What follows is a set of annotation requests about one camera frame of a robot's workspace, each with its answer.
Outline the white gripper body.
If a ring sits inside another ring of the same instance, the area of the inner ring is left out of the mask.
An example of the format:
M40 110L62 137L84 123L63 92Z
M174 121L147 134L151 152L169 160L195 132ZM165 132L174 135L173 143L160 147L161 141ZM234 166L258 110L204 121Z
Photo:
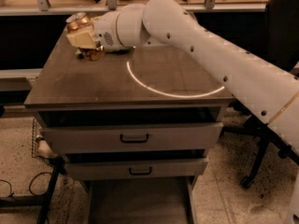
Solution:
M112 11L92 18L93 29L97 35L96 40L105 50L121 49L121 43L117 36L117 18L119 15L118 11Z

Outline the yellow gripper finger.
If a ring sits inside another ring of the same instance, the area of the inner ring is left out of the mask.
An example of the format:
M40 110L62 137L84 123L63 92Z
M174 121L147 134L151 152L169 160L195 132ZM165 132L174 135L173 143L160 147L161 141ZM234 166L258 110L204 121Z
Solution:
M92 25L83 27L67 26L66 37L70 44L77 48L96 49L98 38Z

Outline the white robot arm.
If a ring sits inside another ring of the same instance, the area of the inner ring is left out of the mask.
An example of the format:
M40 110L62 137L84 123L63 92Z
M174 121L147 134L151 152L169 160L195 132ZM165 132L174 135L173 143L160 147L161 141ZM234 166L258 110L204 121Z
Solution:
M299 151L299 80L215 35L174 0L131 4L103 16L67 20L67 38L81 49L171 45L189 54L294 151Z

